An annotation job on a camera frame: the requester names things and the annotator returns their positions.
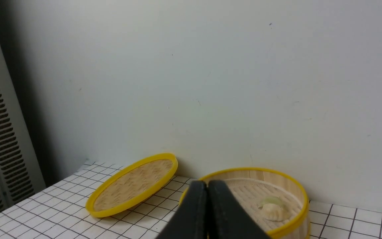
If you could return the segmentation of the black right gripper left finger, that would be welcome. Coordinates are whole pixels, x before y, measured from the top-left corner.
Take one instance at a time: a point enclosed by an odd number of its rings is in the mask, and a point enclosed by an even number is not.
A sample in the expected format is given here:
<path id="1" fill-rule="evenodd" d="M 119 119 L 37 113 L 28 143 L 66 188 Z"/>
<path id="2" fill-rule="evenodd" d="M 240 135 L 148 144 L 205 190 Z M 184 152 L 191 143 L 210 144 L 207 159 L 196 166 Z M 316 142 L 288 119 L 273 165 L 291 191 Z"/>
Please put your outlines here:
<path id="1" fill-rule="evenodd" d="M 158 239 L 206 239 L 207 186 L 203 181 L 193 181 L 179 208 L 169 220 Z"/>

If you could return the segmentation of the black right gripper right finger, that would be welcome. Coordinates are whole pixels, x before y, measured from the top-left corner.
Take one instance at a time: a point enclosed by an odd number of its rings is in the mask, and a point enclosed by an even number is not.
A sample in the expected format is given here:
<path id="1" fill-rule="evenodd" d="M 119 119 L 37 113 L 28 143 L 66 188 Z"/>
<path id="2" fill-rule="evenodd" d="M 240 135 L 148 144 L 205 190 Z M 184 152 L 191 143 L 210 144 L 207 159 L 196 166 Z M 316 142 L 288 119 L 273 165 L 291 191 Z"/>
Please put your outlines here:
<path id="1" fill-rule="evenodd" d="M 238 203 L 226 183 L 208 183 L 209 239 L 270 239 Z"/>

